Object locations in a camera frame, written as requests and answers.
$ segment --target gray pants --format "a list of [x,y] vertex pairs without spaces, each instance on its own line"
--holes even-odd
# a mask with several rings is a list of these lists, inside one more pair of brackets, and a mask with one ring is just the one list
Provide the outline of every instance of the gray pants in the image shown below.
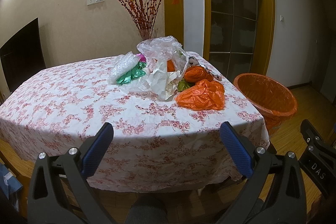
[[125,224],[168,224],[164,204],[150,194],[143,195],[132,205]]

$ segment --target television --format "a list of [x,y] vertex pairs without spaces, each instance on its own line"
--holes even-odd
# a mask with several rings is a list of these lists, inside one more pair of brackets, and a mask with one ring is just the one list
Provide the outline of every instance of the television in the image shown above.
[[10,92],[46,68],[38,18],[24,26],[0,48],[0,60]]

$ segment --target tablecloth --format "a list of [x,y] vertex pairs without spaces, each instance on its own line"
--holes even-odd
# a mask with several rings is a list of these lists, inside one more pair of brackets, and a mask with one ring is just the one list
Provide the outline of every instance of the tablecloth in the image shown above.
[[[200,64],[219,74],[195,52]],[[225,108],[193,111],[156,94],[123,92],[108,85],[116,57],[86,60],[40,71],[0,107],[0,137],[25,160],[65,153],[94,136],[105,122],[114,139],[88,183],[120,192],[197,188],[240,178],[219,138],[229,121],[254,145],[269,145],[263,116],[225,78]]]

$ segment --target silver screw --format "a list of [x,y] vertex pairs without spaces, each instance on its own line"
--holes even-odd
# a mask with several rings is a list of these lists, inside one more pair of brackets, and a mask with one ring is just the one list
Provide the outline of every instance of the silver screw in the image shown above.
[[289,152],[288,152],[288,156],[289,156],[290,158],[294,159],[294,158],[295,158],[295,153],[292,152],[292,151],[289,151]]
[[39,153],[39,159],[44,159],[45,158],[45,153],[44,152],[41,152]]
[[76,154],[76,153],[77,153],[77,151],[78,151],[78,149],[77,149],[77,148],[75,148],[75,147],[73,147],[73,148],[70,148],[70,149],[69,149],[69,154],[70,154],[70,155],[74,155],[74,154]]
[[258,154],[263,154],[263,153],[265,153],[265,148],[263,148],[263,147],[257,147],[257,153],[258,153]]

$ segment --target glass vase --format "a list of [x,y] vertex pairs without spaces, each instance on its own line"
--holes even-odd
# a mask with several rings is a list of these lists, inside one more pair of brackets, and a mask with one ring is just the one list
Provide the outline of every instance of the glass vase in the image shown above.
[[158,34],[158,29],[139,30],[142,41],[147,39],[154,39]]

